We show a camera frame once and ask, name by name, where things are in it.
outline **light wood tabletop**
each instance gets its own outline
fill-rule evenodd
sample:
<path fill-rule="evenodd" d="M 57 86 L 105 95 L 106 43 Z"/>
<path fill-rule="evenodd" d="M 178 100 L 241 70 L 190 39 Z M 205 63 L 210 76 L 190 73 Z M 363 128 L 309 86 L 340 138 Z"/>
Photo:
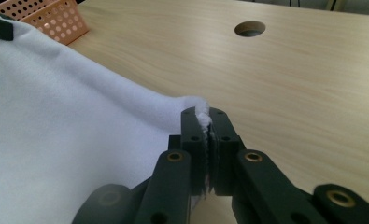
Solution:
<path fill-rule="evenodd" d="M 87 0 L 69 47 L 151 90 L 199 95 L 295 186 L 369 202 L 369 16 L 230 0 Z M 243 21 L 265 31 L 243 37 Z M 191 223 L 235 223 L 208 195 Z"/>

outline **wooden table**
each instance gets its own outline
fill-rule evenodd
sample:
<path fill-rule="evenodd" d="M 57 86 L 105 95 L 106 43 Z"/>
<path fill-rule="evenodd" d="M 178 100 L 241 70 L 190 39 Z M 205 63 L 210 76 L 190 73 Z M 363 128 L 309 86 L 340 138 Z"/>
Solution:
<path fill-rule="evenodd" d="M 228 0 L 79 10 L 90 31 L 71 48 L 154 91 L 205 97 L 300 189 L 335 183 L 369 201 L 369 16 Z M 266 30 L 239 36 L 243 21 Z M 192 223 L 235 223 L 230 199 L 209 195 Z"/>

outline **screw hole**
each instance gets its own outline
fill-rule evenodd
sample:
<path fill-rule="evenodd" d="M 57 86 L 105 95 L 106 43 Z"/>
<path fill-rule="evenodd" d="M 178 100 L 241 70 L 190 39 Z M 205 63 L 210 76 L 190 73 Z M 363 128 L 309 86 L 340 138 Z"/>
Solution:
<path fill-rule="evenodd" d="M 183 160 L 183 154 L 178 152 L 172 152 L 169 155 L 167 155 L 167 159 L 169 161 L 182 161 Z"/>
<path fill-rule="evenodd" d="M 254 161 L 254 162 L 262 161 L 262 160 L 263 160 L 263 157 L 262 157 L 262 156 L 260 156 L 259 154 L 255 153 L 255 152 L 247 153 L 247 154 L 245 155 L 245 158 L 246 158 L 246 160 L 248 160 L 248 161 Z"/>
<path fill-rule="evenodd" d="M 293 220 L 296 224 L 310 224 L 309 218 L 301 213 L 292 213 L 291 220 Z"/>
<path fill-rule="evenodd" d="M 352 197 L 341 190 L 328 190 L 327 197 L 330 201 L 342 207 L 353 207 L 356 204 Z"/>
<path fill-rule="evenodd" d="M 121 195 L 117 191 L 107 191 L 99 197 L 99 204 L 102 206 L 112 206 L 119 202 Z"/>
<path fill-rule="evenodd" d="M 151 223 L 152 224 L 166 224 L 167 223 L 167 215 L 164 213 L 154 213 L 151 216 Z"/>

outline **white cloth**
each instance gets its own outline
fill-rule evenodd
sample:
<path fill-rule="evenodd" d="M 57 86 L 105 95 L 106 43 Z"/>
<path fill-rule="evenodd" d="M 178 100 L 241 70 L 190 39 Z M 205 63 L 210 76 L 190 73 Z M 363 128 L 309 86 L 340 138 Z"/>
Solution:
<path fill-rule="evenodd" d="M 71 223 L 96 188 L 148 178 L 180 112 L 207 102 L 147 90 L 18 21 L 0 40 L 0 223 Z"/>

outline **perforated basket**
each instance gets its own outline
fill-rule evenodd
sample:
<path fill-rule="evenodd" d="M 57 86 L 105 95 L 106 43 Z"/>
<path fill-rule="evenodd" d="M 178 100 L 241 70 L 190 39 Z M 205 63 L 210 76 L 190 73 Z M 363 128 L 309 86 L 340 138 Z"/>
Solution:
<path fill-rule="evenodd" d="M 74 0 L 10 0 L 0 4 L 0 13 L 66 45 L 88 32 Z"/>

